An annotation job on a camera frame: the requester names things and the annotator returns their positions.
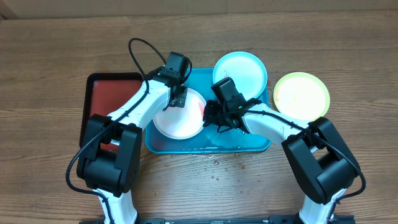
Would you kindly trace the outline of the teal plastic tray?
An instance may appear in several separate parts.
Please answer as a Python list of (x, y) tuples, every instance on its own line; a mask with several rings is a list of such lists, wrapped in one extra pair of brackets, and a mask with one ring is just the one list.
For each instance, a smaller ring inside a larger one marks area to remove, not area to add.
[[(184, 85), (199, 92), (205, 100), (214, 100), (212, 74), (212, 68), (194, 68)], [(217, 128), (212, 124), (192, 138), (176, 140), (164, 136), (151, 122), (146, 127), (145, 144), (148, 150), (156, 154), (262, 152), (271, 145), (270, 140), (240, 129), (218, 133)]]

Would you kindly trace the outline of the black tray with red liquid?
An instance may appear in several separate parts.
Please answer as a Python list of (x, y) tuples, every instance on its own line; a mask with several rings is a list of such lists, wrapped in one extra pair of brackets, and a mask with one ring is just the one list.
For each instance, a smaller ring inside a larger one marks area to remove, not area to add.
[(106, 116), (124, 105), (142, 85), (137, 72), (93, 73), (87, 78), (79, 146), (83, 145), (86, 124), (93, 114)]

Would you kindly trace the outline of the white plate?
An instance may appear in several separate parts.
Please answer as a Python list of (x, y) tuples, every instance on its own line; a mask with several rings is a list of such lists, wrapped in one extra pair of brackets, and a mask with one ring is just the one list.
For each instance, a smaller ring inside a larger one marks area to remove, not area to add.
[(168, 107), (153, 119), (155, 127), (168, 138), (182, 140), (192, 138), (203, 129), (206, 101), (199, 92), (188, 88), (185, 106)]

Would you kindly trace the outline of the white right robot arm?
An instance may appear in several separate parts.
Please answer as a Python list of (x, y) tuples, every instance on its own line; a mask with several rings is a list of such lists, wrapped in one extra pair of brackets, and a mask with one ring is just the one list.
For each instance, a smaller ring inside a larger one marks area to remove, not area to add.
[(215, 124), (226, 131), (241, 129), (283, 148), (305, 199), (296, 215), (273, 215), (268, 218), (269, 223), (355, 222), (354, 216), (336, 215), (334, 211), (341, 200), (363, 192), (365, 185), (350, 194), (345, 191), (356, 177), (364, 175), (329, 119), (299, 121), (250, 99), (239, 103), (209, 100), (203, 120), (205, 126)]

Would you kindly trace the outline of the light blue plate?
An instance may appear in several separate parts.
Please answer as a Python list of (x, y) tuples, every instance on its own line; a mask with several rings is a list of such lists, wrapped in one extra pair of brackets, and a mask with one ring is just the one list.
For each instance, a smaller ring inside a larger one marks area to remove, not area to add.
[(231, 52), (222, 56), (213, 70), (213, 83), (230, 77), (246, 100), (259, 98), (267, 85), (267, 70), (262, 61), (249, 52)]

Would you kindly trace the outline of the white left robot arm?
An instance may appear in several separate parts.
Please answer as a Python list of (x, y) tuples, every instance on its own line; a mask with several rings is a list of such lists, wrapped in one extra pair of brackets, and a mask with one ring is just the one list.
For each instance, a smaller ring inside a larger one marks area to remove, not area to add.
[(83, 144), (70, 165), (99, 198), (104, 223), (136, 223), (131, 186), (139, 172), (142, 132), (155, 115), (169, 107), (183, 108), (187, 87), (179, 82), (145, 81), (120, 109), (88, 120)]

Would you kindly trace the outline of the yellow plate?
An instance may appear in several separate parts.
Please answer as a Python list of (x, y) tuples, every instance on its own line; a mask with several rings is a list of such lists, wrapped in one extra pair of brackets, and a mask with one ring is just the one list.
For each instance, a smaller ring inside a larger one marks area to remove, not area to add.
[(280, 113), (301, 120), (314, 121), (326, 115), (330, 107), (326, 85), (305, 72), (283, 76), (274, 87), (273, 99)]

